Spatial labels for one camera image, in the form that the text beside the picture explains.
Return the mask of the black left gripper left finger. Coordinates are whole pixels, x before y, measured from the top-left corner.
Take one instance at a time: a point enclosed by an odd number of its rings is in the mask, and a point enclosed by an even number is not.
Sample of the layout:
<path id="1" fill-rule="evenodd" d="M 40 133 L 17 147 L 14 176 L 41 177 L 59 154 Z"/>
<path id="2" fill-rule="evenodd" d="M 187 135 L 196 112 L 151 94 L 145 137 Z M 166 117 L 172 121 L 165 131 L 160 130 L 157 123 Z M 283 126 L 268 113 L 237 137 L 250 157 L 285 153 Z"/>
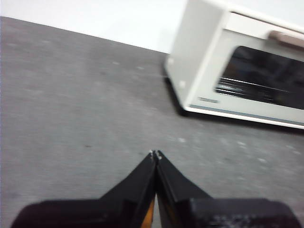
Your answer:
<path id="1" fill-rule="evenodd" d="M 150 152 L 97 199 L 46 200 L 25 206 L 13 228 L 139 228 L 154 199 L 156 160 Z"/>

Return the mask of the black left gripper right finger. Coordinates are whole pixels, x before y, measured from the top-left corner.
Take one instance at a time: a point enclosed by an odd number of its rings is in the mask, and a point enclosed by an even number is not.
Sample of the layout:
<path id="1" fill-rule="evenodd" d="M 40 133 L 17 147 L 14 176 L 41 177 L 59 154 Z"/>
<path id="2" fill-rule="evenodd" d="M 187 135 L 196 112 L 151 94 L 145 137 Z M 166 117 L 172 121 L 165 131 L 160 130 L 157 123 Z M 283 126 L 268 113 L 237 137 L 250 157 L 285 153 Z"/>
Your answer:
<path id="1" fill-rule="evenodd" d="M 299 228 L 286 204 L 265 198 L 214 198 L 155 152 L 156 193 L 166 228 Z"/>

